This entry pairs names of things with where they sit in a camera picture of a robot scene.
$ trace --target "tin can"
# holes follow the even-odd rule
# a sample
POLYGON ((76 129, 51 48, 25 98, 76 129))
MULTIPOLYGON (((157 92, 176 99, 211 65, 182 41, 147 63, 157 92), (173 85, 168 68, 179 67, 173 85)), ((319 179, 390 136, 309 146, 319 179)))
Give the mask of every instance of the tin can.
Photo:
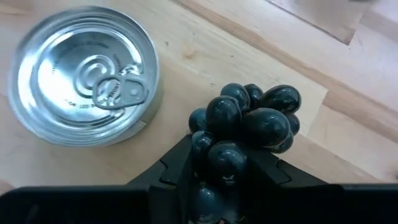
POLYGON ((79 7, 35 26, 17 48, 8 97, 19 121, 63 146, 105 146, 135 135, 162 98, 157 52, 130 17, 79 7))

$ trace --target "silver can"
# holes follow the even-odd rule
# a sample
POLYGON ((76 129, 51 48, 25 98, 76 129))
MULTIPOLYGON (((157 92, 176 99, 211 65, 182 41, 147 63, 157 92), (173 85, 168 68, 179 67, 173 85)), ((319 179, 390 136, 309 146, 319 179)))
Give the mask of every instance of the silver can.
POLYGON ((146 31, 102 7, 52 15, 21 41, 8 97, 19 121, 63 146, 105 146, 135 135, 155 115, 159 61, 146 31))

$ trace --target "wooden table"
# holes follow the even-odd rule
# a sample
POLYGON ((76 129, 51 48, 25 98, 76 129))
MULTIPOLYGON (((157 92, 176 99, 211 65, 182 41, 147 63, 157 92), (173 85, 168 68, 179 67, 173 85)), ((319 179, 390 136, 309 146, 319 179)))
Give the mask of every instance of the wooden table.
MULTIPOLYGON (((284 83, 301 92, 302 129, 293 148, 280 155, 287 162, 328 182, 395 181, 398 151, 394 141, 325 106, 328 86, 303 75, 277 54, 256 47, 263 37, 248 44, 247 39, 224 31, 230 27, 221 22, 245 32, 241 24, 210 13, 199 14, 217 20, 218 26, 178 2, 159 0, 35 0, 26 15, 0 14, 0 179, 15 186, 124 184, 187 134, 191 111, 206 106, 223 85, 238 82, 257 83, 265 90, 284 83), (88 4, 125 12, 148 31, 160 56, 163 101, 150 125, 127 141, 89 149, 53 146, 28 132, 13 115, 6 75, 14 48, 34 24, 60 10, 88 4)), ((278 50, 275 46, 266 47, 278 50)))

